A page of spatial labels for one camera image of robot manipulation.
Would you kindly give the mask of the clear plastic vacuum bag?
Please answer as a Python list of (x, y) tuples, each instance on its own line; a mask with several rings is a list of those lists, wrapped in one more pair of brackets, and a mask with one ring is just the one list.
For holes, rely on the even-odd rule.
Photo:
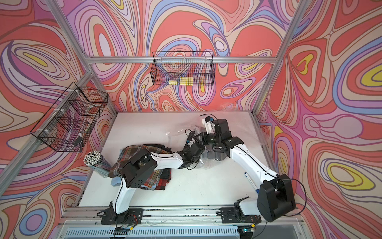
[(185, 129), (187, 136), (185, 146), (177, 152), (183, 161), (181, 169), (189, 168), (193, 164), (198, 165), (205, 150), (230, 157), (231, 150), (244, 143), (240, 138), (232, 136), (226, 119), (219, 119), (211, 113), (201, 114), (200, 117), (206, 130), (198, 133), (195, 130)]

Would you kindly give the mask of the brown multicolour plaid shirt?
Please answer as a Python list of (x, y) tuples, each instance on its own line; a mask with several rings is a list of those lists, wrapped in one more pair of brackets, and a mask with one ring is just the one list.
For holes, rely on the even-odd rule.
[[(160, 148), (144, 146), (144, 145), (131, 145), (131, 146), (127, 146), (127, 147), (123, 148), (120, 151), (119, 158), (118, 158), (117, 162), (111, 168), (108, 177), (109, 178), (114, 178), (114, 177), (117, 177), (118, 175), (121, 175), (122, 166), (133, 155), (135, 155), (139, 150), (141, 150), (143, 148), (146, 148), (150, 152), (159, 153), (159, 154), (168, 154), (168, 153), (171, 153), (171, 152), (164, 151), (164, 150), (162, 150)], [(162, 171), (163, 171), (163, 169), (153, 171), (151, 173), (150, 177), (139, 188), (141, 188), (143, 190), (152, 190), (152, 191), (154, 191)]]

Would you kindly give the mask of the dark striped shirt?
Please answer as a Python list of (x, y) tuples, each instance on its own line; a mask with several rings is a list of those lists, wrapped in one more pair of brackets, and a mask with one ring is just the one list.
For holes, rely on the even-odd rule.
[(229, 158), (228, 148), (224, 144), (219, 145), (207, 145), (207, 158), (216, 161), (223, 161)]

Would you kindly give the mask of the red black plaid shirt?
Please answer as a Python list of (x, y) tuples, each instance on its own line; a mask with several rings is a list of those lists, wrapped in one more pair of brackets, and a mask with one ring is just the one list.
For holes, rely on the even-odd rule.
[(155, 187), (155, 190), (165, 190), (167, 184), (172, 179), (172, 169), (163, 169), (159, 180), (157, 182), (157, 185)]

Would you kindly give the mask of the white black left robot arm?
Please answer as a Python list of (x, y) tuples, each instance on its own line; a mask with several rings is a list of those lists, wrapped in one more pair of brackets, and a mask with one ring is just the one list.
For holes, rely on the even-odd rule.
[(157, 153), (149, 150), (148, 145), (139, 145), (127, 161), (121, 164), (121, 186), (116, 198), (112, 201), (115, 214), (128, 210), (130, 201), (136, 191), (151, 174), (162, 169), (184, 169), (197, 163), (206, 147), (194, 143), (178, 152)]

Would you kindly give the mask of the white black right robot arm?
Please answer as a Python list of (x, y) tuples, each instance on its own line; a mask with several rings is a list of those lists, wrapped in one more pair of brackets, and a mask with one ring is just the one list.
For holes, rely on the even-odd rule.
[(226, 119), (204, 117), (202, 125), (206, 130), (195, 136), (195, 140), (233, 159), (246, 170), (258, 190), (256, 199), (245, 197), (234, 203), (237, 220), (262, 216), (267, 222), (273, 222), (296, 209), (292, 179), (277, 174), (257, 159), (244, 141), (232, 136)]

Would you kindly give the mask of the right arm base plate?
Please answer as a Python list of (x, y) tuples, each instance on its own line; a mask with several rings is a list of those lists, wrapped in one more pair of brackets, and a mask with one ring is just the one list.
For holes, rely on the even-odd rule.
[(254, 225), (258, 225), (262, 222), (261, 216), (246, 216), (234, 207), (222, 207), (216, 212), (216, 215), (221, 217), (221, 221), (223, 224), (251, 223)]

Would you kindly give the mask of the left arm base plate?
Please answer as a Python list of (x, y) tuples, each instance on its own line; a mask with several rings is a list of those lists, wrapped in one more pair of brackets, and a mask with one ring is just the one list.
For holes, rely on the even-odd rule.
[(97, 213), (101, 217), (102, 225), (140, 225), (143, 218), (143, 209), (132, 208), (126, 212), (116, 214), (112, 207)]

